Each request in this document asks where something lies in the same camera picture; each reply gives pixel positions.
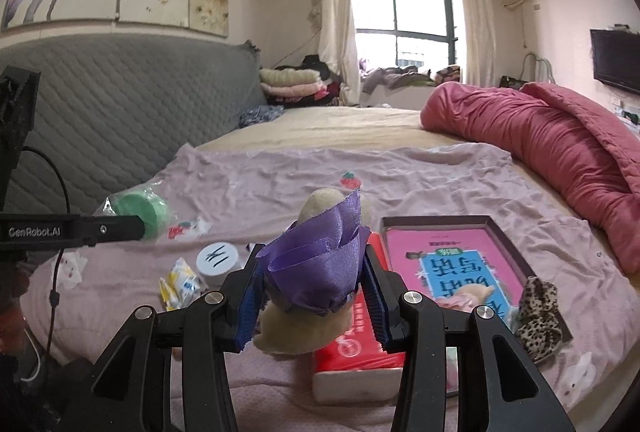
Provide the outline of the person's hand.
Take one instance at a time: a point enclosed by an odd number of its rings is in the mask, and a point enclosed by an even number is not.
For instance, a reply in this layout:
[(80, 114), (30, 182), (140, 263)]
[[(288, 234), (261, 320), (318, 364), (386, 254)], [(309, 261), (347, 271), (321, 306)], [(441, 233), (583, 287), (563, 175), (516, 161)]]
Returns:
[(25, 321), (20, 298), (28, 290), (29, 279), (15, 263), (1, 263), (0, 341), (2, 354), (20, 352), (24, 346)]

